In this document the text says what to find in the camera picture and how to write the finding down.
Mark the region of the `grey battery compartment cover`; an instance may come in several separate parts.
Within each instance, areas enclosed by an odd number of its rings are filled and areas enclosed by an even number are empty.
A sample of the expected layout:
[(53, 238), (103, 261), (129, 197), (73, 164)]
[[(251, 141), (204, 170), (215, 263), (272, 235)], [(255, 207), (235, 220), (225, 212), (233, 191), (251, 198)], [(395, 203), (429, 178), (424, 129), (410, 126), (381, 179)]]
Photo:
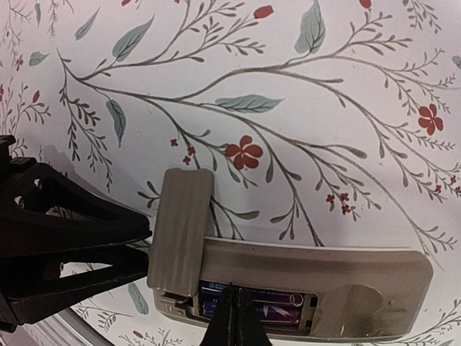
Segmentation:
[(149, 288), (178, 296), (198, 292), (214, 174), (207, 169), (168, 169), (148, 250)]

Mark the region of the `white remote control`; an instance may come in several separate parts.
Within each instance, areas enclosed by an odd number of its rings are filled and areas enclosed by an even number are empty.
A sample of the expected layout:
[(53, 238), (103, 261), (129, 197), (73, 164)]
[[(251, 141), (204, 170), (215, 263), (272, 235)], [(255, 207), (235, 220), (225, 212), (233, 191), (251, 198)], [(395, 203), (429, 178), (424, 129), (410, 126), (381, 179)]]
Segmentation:
[(205, 238), (198, 292), (152, 289), (165, 316), (204, 327), (201, 282), (302, 293), (300, 322), (267, 333), (302, 342), (384, 342), (410, 332), (429, 289), (430, 261), (413, 249), (290, 247)]

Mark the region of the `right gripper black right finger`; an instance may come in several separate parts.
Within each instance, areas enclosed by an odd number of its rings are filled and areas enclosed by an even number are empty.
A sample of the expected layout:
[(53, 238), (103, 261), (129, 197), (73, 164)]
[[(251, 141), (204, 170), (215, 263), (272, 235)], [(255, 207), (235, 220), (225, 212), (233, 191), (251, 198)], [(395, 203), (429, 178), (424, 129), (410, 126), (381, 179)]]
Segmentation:
[(238, 289), (237, 345), (270, 346), (269, 338), (257, 316), (250, 293), (243, 288)]

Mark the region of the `black battery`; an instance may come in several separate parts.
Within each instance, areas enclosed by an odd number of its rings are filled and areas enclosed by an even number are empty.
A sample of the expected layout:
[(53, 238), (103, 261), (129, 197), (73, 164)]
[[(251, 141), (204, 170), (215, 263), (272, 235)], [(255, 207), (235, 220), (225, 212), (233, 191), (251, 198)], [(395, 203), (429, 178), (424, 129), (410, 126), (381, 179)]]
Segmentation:
[[(218, 300), (206, 301), (200, 308), (200, 315), (211, 318), (217, 308)], [(256, 316), (261, 322), (272, 325), (295, 326), (300, 322), (303, 308), (301, 306), (278, 306), (254, 302)]]
[[(201, 282), (200, 292), (213, 296), (219, 296), (229, 285), (220, 283)], [(290, 293), (275, 290), (262, 290), (254, 288), (244, 288), (255, 301), (264, 303), (280, 303), (288, 306), (301, 306), (305, 299), (302, 293)]]

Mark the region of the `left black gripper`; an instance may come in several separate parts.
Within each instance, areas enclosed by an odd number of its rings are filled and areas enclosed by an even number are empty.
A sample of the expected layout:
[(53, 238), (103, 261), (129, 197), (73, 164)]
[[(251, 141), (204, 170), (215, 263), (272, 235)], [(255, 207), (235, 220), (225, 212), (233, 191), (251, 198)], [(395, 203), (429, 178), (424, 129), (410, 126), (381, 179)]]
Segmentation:
[[(144, 278), (145, 252), (126, 245), (103, 246), (151, 235), (146, 216), (98, 198), (48, 164), (13, 159), (9, 147), (14, 143), (13, 135), (1, 136), (3, 332)], [(61, 277), (61, 265), (69, 262), (106, 267)]]

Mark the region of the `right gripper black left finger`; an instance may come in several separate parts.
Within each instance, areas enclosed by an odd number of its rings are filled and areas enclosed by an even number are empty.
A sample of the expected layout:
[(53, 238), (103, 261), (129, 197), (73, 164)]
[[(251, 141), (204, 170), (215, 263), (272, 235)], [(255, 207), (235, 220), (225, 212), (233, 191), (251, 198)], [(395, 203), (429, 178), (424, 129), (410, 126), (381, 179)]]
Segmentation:
[(206, 345), (236, 345), (237, 290), (230, 284), (218, 299), (205, 333)]

